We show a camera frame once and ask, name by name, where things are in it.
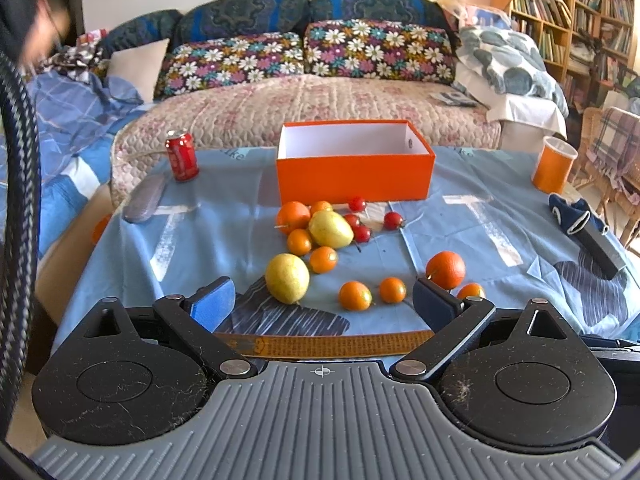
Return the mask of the small orange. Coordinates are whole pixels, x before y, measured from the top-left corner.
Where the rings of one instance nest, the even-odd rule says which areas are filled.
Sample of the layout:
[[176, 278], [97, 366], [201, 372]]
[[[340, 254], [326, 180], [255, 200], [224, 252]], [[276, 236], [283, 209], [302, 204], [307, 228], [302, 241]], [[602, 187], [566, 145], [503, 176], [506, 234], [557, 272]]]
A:
[[364, 311], [372, 304], [372, 294], [365, 284], [357, 281], [345, 283], [338, 292], [338, 302], [345, 310]]
[[314, 247], [314, 241], [306, 229], [295, 229], [286, 239], [288, 251], [297, 257], [305, 257]]
[[384, 304], [400, 304], [407, 296], [407, 287], [400, 278], [389, 276], [378, 286], [378, 294]]
[[478, 283], [469, 283], [462, 286], [457, 293], [457, 298], [463, 300], [469, 297], [485, 298], [486, 292], [484, 287]]
[[333, 206], [326, 200], [318, 200], [310, 206], [310, 214], [314, 216], [317, 212], [332, 211]]
[[309, 256], [309, 266], [315, 274], [329, 273], [337, 266], [337, 263], [337, 252], [329, 246], [318, 247]]

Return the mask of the small orange by finger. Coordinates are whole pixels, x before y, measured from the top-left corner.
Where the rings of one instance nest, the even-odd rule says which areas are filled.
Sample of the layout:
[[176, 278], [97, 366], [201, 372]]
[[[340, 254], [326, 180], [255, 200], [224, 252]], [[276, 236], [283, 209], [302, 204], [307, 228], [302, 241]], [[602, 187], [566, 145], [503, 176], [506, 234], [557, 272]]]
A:
[[462, 286], [457, 293], [457, 298], [463, 300], [469, 297], [485, 298], [486, 292], [484, 287], [478, 283], [469, 283]]

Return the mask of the large orange right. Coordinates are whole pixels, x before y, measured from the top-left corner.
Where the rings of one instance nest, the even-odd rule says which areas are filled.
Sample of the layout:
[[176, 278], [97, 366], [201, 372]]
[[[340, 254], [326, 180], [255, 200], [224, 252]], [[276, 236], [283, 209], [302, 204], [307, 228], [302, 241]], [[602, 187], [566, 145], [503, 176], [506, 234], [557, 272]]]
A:
[[465, 278], [466, 265], [456, 252], [439, 252], [428, 260], [425, 276], [442, 289], [458, 287]]

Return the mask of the wooden ruler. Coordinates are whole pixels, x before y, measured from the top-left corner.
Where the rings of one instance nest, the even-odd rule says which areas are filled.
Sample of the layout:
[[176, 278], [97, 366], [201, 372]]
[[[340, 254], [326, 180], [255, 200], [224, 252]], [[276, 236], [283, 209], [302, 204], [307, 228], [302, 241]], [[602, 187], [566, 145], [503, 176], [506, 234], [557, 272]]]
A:
[[258, 336], [215, 333], [249, 358], [336, 360], [404, 356], [431, 339], [431, 330], [357, 336]]

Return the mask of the yellow pear front left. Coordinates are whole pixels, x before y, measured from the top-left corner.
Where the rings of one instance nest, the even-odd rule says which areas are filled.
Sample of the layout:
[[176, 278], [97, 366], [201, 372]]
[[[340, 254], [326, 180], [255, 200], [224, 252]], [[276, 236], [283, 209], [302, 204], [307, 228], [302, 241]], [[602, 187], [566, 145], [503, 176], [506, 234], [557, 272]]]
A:
[[264, 274], [270, 295], [282, 304], [297, 304], [306, 295], [310, 274], [302, 258], [292, 254], [273, 257]]

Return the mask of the red cherry tomato right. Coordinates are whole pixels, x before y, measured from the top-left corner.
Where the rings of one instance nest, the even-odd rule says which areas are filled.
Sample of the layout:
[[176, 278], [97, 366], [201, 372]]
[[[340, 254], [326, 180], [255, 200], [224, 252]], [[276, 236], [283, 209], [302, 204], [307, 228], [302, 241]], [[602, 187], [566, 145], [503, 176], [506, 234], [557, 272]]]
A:
[[405, 219], [399, 212], [389, 211], [384, 216], [383, 226], [386, 230], [396, 231], [405, 226]]

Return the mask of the red cherry tomato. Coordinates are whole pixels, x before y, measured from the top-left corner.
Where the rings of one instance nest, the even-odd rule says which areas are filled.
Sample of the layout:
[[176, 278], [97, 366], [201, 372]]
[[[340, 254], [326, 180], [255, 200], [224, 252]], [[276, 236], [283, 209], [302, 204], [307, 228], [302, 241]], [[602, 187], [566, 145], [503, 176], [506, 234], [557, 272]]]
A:
[[354, 242], [356, 244], [367, 244], [370, 242], [372, 231], [368, 226], [364, 224], [358, 224], [352, 228], [354, 233]]
[[405, 226], [405, 219], [399, 212], [389, 211], [384, 216], [383, 226], [386, 230], [396, 231]]
[[358, 214], [366, 210], [367, 201], [360, 196], [354, 197], [348, 202], [348, 208], [354, 214]]
[[356, 214], [344, 214], [343, 218], [352, 229], [358, 228], [361, 224], [360, 218]]

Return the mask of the grey glasses case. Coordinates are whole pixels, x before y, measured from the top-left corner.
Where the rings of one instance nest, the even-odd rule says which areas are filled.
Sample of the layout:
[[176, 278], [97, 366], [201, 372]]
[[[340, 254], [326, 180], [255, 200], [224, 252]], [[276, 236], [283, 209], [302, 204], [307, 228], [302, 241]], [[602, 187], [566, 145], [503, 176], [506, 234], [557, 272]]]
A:
[[130, 193], [122, 218], [129, 223], [148, 221], [160, 203], [166, 181], [164, 174], [148, 174]]

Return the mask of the large orange near box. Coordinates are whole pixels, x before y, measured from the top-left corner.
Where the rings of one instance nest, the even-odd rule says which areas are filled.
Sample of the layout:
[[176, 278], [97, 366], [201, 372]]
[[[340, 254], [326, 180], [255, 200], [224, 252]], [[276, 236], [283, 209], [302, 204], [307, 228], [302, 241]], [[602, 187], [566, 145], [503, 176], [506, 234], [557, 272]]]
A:
[[284, 203], [277, 213], [276, 228], [288, 235], [296, 229], [306, 229], [311, 218], [310, 209], [297, 200]]

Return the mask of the red cherry tomato top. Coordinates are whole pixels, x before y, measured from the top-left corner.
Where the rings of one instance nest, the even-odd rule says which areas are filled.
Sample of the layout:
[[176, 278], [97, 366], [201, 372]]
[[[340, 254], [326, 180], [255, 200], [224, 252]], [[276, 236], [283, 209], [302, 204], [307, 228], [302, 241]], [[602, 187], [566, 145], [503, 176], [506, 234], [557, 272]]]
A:
[[354, 197], [348, 202], [348, 208], [354, 214], [358, 214], [366, 210], [367, 201], [360, 196]]

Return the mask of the yellow pear in pile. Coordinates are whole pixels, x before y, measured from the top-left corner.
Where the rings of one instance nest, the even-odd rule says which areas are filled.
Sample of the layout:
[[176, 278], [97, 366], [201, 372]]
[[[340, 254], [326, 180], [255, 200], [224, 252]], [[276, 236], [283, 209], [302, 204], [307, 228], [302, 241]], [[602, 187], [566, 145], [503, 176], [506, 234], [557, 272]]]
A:
[[318, 246], [329, 246], [333, 249], [344, 248], [354, 240], [352, 228], [333, 210], [317, 212], [311, 216], [308, 231]]

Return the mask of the orange plastic cup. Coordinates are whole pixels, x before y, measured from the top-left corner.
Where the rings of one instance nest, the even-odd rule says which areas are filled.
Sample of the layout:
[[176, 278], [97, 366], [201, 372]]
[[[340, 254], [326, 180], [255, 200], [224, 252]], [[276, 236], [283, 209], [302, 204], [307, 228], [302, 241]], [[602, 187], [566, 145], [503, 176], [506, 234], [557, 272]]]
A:
[[570, 170], [578, 157], [578, 151], [556, 136], [545, 136], [532, 183], [540, 192], [561, 194]]

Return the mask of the wicker chair with plaid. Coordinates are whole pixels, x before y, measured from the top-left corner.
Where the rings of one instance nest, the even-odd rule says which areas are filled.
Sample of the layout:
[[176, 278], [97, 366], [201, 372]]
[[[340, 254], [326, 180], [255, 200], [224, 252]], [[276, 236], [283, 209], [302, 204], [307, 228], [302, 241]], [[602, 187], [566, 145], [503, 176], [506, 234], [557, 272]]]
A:
[[639, 237], [639, 116], [619, 107], [588, 107], [582, 132], [574, 187], [594, 184], [601, 192], [598, 214], [614, 203], [626, 214], [620, 234], [625, 248]]

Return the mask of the white plain pillow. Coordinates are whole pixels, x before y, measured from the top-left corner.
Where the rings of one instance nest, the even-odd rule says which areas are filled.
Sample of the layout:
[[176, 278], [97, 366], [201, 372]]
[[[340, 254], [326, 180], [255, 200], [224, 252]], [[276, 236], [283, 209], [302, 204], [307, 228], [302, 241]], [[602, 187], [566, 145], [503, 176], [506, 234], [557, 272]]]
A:
[[169, 40], [164, 39], [115, 52], [108, 64], [107, 75], [128, 81], [136, 88], [143, 102], [151, 103], [168, 44]]

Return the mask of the dark blue right back cushion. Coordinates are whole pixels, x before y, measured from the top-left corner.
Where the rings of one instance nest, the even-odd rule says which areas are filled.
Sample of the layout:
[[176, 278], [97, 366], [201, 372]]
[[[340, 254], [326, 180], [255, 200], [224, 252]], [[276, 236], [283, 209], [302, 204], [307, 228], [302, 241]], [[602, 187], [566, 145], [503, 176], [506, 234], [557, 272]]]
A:
[[311, 0], [310, 18], [313, 22], [356, 18], [450, 29], [444, 11], [431, 0]]

